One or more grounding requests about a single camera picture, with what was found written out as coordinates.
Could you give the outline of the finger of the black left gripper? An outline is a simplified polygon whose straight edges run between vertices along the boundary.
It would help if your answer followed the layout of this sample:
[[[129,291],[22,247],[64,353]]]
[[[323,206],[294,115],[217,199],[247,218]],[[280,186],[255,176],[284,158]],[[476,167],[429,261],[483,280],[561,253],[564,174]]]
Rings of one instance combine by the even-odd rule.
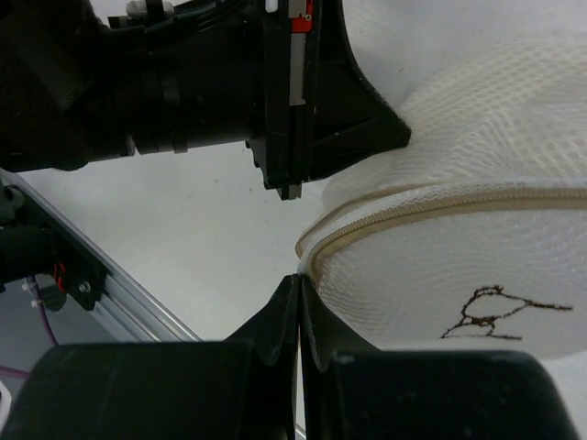
[[[403,149],[411,128],[359,67],[340,1],[316,1],[319,14],[311,177],[325,179],[373,155]]]

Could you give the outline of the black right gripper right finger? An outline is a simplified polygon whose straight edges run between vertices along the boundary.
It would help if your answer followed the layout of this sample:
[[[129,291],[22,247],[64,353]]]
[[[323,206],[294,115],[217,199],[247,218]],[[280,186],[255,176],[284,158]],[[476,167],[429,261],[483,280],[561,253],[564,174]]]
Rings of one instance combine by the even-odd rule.
[[[299,280],[309,439],[577,439],[554,380],[528,354],[369,343]]]

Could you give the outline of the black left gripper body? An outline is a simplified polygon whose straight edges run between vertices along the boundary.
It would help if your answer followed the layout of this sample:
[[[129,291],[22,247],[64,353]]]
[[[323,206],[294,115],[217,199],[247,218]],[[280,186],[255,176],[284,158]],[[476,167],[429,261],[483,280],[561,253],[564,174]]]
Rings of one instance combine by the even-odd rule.
[[[304,125],[316,1],[1,4],[1,166],[73,171],[241,142],[284,200],[321,174]]]

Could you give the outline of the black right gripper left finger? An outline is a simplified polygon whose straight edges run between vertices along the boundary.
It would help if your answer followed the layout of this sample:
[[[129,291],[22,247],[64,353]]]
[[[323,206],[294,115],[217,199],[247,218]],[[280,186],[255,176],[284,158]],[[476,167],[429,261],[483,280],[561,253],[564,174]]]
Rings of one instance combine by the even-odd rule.
[[[300,280],[215,342],[58,346],[11,407],[7,439],[292,439]]]

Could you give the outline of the white mesh laundry bag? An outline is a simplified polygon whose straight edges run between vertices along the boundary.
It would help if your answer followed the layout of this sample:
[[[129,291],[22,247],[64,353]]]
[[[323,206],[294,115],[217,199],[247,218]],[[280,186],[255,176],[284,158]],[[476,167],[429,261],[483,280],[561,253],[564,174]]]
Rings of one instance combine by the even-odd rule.
[[[322,301],[381,348],[586,348],[586,42],[471,54],[401,105],[406,148],[335,175],[302,234]]]

